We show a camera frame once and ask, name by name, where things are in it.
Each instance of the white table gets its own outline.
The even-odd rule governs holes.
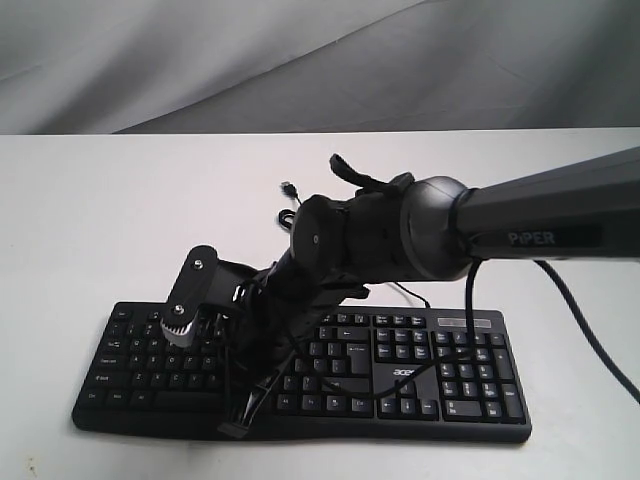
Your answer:
[[[274,217],[290,206],[281,181],[303,198],[352,195],[329,170],[333,152],[382,179],[410,170],[485,186],[637,145],[640,129],[0,137],[0,477],[638,478],[640,409],[531,262],[489,262],[475,296],[506,318],[533,422],[523,446],[162,441],[84,433],[70,421],[113,303],[164,300],[201,243],[257,267],[278,258],[288,238]],[[638,264],[557,268],[640,383]],[[463,306],[462,282],[415,287],[434,306]],[[367,303],[413,302],[383,285]]]

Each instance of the black keyboard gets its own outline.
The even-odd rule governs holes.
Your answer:
[[[217,431],[224,372],[215,332],[181,349],[160,331],[161,304],[118,303],[73,408],[82,430],[162,438],[229,440]],[[524,442],[531,434],[502,315],[476,311],[469,357],[427,370],[378,401],[336,395],[291,362],[246,440],[451,439]],[[462,310],[340,307],[305,346],[332,383],[371,393],[422,362],[469,351]]]

